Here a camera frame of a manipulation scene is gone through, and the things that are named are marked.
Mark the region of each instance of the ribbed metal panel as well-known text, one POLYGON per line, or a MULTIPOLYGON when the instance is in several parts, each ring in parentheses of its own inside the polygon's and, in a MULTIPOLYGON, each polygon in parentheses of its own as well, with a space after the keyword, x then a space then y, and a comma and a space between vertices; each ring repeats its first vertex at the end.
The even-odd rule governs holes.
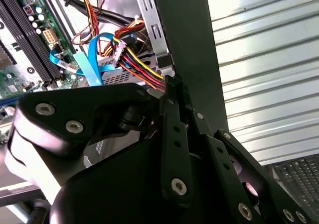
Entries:
POLYGON ((208 0, 229 128, 262 164, 319 153, 319 0, 208 0))

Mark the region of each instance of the bolt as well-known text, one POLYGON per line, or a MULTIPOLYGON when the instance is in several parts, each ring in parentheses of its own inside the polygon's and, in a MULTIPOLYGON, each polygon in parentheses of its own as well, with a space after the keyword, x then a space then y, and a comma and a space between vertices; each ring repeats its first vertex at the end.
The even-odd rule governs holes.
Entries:
POLYGON ((141 95, 141 96, 144 96, 144 95, 145 95, 144 91, 142 91, 142 90, 137 90, 136 92, 137 92, 139 95, 141 95))
POLYGON ((228 133, 224 133, 225 138, 231 139, 231 136, 228 133))
POLYGON ((173 189, 174 192, 176 192, 180 196, 184 196, 187 192, 186 184, 179 178, 174 178, 171 181, 171 188, 173 189))
POLYGON ((283 209, 283 212, 289 221, 291 221, 292 223, 295 221, 294 216, 287 209, 283 209))
POLYGON ((307 219, 304 217, 304 215, 302 215, 299 211, 296 211, 296 215, 298 216, 298 218, 303 222, 303 223, 307 223, 307 219))
POLYGON ((252 220, 253 214, 251 213, 251 211, 245 204, 243 203, 238 204, 238 210, 244 218, 246 218, 249 221, 252 220))
POLYGON ((204 116, 201 113, 196 114, 199 119, 204 119, 204 116))
POLYGON ((55 108, 47 103, 39 103, 35 106, 35 111, 40 115, 53 115, 55 113, 55 108))
POLYGON ((167 101, 168 101, 171 105, 174 105, 174 101, 172 101, 171 99, 167 99, 167 101))
POLYGON ((70 133, 81 133, 83 131, 83 125, 76 120, 70 120, 65 124, 66 130, 70 133))

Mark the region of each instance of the yellow wire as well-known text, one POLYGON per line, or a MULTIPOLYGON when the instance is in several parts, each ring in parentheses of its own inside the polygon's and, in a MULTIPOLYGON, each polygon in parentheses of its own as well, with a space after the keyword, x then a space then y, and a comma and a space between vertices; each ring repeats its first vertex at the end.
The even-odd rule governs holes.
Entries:
MULTIPOLYGON (((115 40, 116 42, 120 43, 120 40, 117 39, 117 38, 115 38, 115 37, 113 37, 113 40, 115 40)), ((134 57, 134 59, 137 60, 137 62, 139 62, 145 69, 147 69, 147 70, 148 70, 149 72, 151 72, 153 75, 155 75, 155 76, 157 76, 157 77, 159 77, 159 78, 161 78, 161 79, 164 78, 164 76, 162 76, 162 75, 160 75, 159 73, 153 71, 150 67, 148 67, 146 64, 144 64, 144 62, 141 61, 141 60, 134 54, 134 52, 133 52, 129 47, 127 47, 126 49, 127 49, 127 51, 134 57)))

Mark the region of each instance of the black keyboard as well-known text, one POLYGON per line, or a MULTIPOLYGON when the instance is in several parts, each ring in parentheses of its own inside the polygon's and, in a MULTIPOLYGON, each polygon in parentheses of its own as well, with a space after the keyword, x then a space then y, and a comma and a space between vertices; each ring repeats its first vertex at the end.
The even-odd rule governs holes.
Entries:
POLYGON ((319 222, 319 155, 273 166, 289 194, 312 220, 319 222))

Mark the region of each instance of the white surface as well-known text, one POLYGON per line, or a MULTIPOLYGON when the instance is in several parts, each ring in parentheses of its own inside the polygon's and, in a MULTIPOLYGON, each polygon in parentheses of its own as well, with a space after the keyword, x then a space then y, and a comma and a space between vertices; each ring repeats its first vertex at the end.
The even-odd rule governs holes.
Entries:
POLYGON ((262 164, 319 153, 319 0, 208 0, 229 128, 262 164))

